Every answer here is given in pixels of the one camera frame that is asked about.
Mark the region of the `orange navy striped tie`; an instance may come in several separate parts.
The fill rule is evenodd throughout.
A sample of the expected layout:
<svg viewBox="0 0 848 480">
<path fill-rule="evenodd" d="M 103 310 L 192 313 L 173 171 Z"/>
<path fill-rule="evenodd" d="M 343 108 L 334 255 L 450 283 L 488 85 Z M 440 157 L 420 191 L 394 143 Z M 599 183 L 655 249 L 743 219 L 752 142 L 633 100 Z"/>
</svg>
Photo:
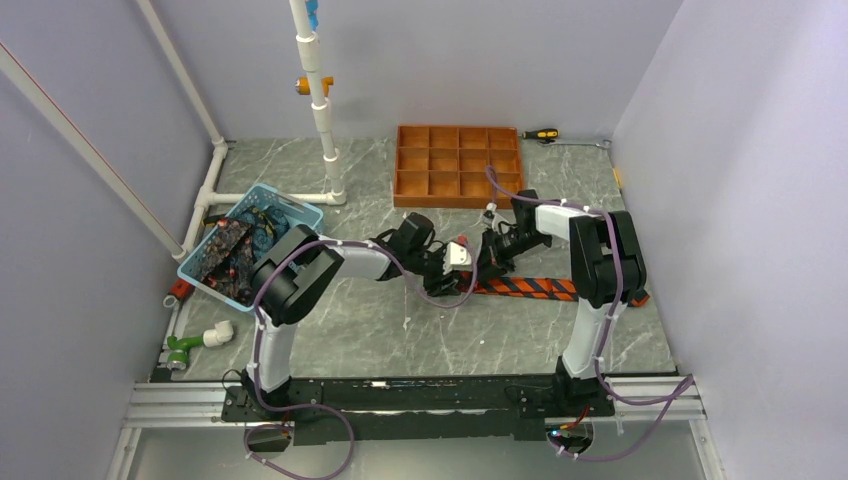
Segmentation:
<svg viewBox="0 0 848 480">
<path fill-rule="evenodd" d="M 460 293 L 471 289 L 474 294 L 481 295 L 567 302 L 577 302 L 579 293 L 600 293 L 602 289 L 608 289 L 611 295 L 616 293 L 615 276 L 612 276 L 612 279 L 601 277 L 594 282 L 579 280 L 575 283 L 570 278 L 505 275 L 485 282 L 476 280 L 474 285 L 471 285 L 471 272 L 459 272 L 459 274 L 461 275 L 461 282 L 458 285 Z"/>
</svg>

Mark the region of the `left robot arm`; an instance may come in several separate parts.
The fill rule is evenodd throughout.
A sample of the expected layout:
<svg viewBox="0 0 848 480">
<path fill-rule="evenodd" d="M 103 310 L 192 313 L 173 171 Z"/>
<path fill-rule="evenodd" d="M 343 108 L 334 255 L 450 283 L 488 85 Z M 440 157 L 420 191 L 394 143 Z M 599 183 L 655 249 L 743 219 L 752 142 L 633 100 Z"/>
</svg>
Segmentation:
<svg viewBox="0 0 848 480">
<path fill-rule="evenodd" d="M 250 285 L 256 320 L 251 360 L 242 375 L 248 407 L 264 420 L 290 405 L 290 359 L 297 326 L 316 306 L 333 280 L 388 281 L 419 277 L 419 292 L 429 301 L 460 293 L 466 272 L 476 271 L 475 252 L 459 238 L 439 241 L 433 223 L 418 213 L 370 239 L 340 240 L 305 224 L 291 227 L 254 264 Z"/>
</svg>

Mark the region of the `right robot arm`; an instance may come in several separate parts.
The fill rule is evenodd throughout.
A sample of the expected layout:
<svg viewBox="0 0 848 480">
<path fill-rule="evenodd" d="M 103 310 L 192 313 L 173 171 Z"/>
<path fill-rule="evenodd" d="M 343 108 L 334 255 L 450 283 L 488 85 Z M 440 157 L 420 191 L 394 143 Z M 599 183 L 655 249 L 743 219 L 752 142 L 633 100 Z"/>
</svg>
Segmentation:
<svg viewBox="0 0 848 480">
<path fill-rule="evenodd" d="M 483 213 L 487 228 L 477 261 L 473 292 L 513 296 L 551 295 L 543 280 L 509 278 L 515 258 L 554 238 L 569 246 L 571 295 L 578 303 L 570 340 L 559 356 L 551 388 L 557 411 L 574 415 L 590 398 L 604 394 L 598 378 L 602 354 L 615 322 L 644 288 L 646 269 L 632 218 L 625 211 L 604 212 L 566 200 L 543 201 L 533 190 L 511 199 L 513 221 L 489 203 Z"/>
</svg>

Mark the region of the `brown compartment tray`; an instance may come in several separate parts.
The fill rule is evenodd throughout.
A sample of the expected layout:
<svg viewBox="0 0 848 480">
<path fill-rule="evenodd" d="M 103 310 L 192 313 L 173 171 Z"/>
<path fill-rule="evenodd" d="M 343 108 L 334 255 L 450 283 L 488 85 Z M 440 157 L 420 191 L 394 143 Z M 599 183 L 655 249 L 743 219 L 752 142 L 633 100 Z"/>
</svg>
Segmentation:
<svg viewBox="0 0 848 480">
<path fill-rule="evenodd" d="M 402 208 L 500 208 L 510 198 L 486 177 L 493 167 L 511 193 L 526 186 L 518 132 L 513 127 L 400 125 L 397 127 L 393 205 Z"/>
</svg>

